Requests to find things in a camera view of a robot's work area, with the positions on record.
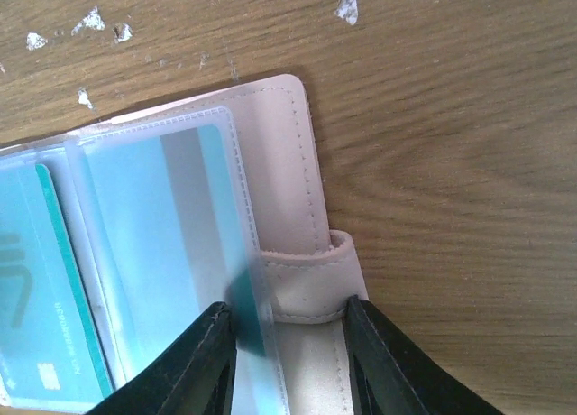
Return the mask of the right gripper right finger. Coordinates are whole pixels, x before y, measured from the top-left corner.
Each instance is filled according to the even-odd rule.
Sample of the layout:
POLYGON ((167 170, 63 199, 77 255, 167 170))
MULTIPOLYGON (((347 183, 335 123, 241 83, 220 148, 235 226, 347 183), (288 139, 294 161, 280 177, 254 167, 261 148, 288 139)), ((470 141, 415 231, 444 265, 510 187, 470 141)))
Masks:
POLYGON ((456 380, 368 300, 344 312, 356 414, 500 414, 456 380))

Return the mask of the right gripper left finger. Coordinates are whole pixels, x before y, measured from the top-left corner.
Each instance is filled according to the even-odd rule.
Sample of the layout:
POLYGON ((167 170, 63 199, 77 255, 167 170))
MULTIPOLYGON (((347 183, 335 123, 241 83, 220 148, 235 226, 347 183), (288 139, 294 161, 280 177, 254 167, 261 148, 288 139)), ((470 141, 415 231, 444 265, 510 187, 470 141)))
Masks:
POLYGON ((148 367, 89 412, 230 414, 236 357, 232 311, 215 302, 148 367))

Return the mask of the teal VIP card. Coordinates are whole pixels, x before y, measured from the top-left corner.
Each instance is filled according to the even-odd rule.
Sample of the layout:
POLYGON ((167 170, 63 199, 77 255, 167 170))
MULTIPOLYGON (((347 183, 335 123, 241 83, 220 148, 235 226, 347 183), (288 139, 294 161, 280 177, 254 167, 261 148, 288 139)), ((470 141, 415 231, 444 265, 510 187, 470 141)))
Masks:
POLYGON ((49 169, 1 170, 1 402, 82 413, 113 391, 49 169))
POLYGON ((220 300, 234 309, 240 344, 261 347, 253 248, 225 137, 216 123, 199 121, 84 148, 133 374, 220 300))

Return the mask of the beige card holder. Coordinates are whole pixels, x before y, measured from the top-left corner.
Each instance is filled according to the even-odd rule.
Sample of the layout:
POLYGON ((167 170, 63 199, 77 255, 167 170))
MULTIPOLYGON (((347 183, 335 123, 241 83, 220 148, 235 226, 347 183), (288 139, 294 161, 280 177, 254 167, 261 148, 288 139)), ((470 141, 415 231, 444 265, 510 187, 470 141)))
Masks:
POLYGON ((230 307, 236 338, 230 414, 352 413, 343 312, 348 298, 365 297, 367 291, 352 237, 328 223, 307 95, 299 78, 278 75, 7 144, 1 149, 1 170, 31 163, 49 169, 114 393, 140 373, 132 373, 123 359, 123 309, 106 258, 84 148, 106 137, 162 125, 180 129, 199 121, 226 130, 253 248, 248 274, 260 348, 240 344, 233 307, 216 301, 230 307))

